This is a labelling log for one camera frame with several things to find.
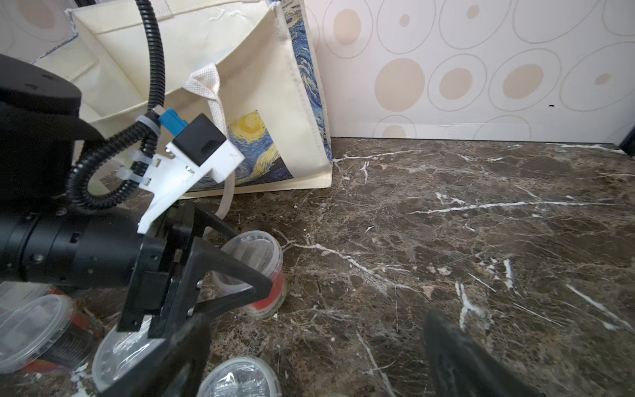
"blue connector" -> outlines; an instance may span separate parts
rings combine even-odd
[[[165,111],[165,113],[159,116],[159,121],[175,137],[187,127],[187,123],[178,116],[174,109]]]

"red label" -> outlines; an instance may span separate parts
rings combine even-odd
[[[282,287],[284,286],[284,277],[282,274],[282,269],[277,274],[276,278],[273,280],[274,285],[271,287],[271,292],[269,292],[269,296],[266,299],[259,300],[258,302],[252,303],[249,306],[252,307],[256,311],[260,311],[262,309],[266,309],[269,305],[274,303],[282,292]]]
[[[56,287],[56,286],[54,286],[54,285],[51,285],[51,288],[49,288],[49,289],[48,289],[48,292],[47,292],[47,293],[45,293],[45,295],[48,295],[48,294],[52,294],[52,295],[64,295],[64,296],[66,296],[66,294],[65,294],[65,293],[63,293],[63,292],[62,292],[59,288],[57,288],[57,287]]]
[[[83,330],[88,330],[88,327],[90,326],[90,320],[86,318],[86,316],[81,314],[79,311],[75,311],[71,321],[73,322],[73,324],[77,325],[79,328],[82,328]]]
[[[59,368],[61,368],[60,365],[49,363],[48,361],[44,361],[40,359],[35,359],[31,361],[29,364],[22,367],[21,370],[25,372],[45,373],[45,372],[52,372],[52,371],[58,370]]]

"clear plastic lid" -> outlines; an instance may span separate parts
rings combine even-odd
[[[242,263],[267,277],[282,267],[282,249],[277,240],[267,232],[250,231],[229,240],[221,251],[232,255]],[[250,286],[232,277],[213,272],[214,284],[224,293],[240,292]]]
[[[62,336],[75,311],[63,295],[45,295],[16,310],[0,325],[0,373],[11,373],[40,357]]]
[[[151,320],[152,316],[145,316],[138,332],[117,332],[113,328],[106,335],[93,360],[93,381],[99,391],[105,391],[163,342],[148,339]]]
[[[197,397],[280,397],[276,374],[256,357],[225,361],[201,384]]]
[[[50,284],[16,283],[14,281],[0,283],[0,318],[33,302],[49,289],[51,289]]]

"screw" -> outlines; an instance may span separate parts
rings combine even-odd
[[[41,253],[34,253],[33,255],[31,255],[31,259],[35,263],[42,263],[44,262],[44,255],[42,255]]]

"clear plastic tub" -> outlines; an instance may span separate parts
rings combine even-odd
[[[0,325],[0,373],[71,372],[92,354],[102,327],[63,295],[46,295]]]
[[[266,299],[247,305],[243,310],[255,318],[274,314],[286,297],[286,282],[282,272],[283,255],[277,240],[267,232],[250,231],[232,238],[221,250],[273,281],[271,293]],[[213,272],[212,276],[214,284],[223,295],[251,288],[249,284],[221,273]]]
[[[117,332],[113,328],[97,349],[93,360],[93,381],[97,389],[105,391],[152,350],[163,339],[148,339],[152,316],[144,317],[138,332]]]
[[[17,309],[50,293],[64,294],[50,284],[17,283],[14,281],[0,283],[0,324]]]
[[[237,357],[217,366],[197,397],[281,397],[276,373],[256,357]]]

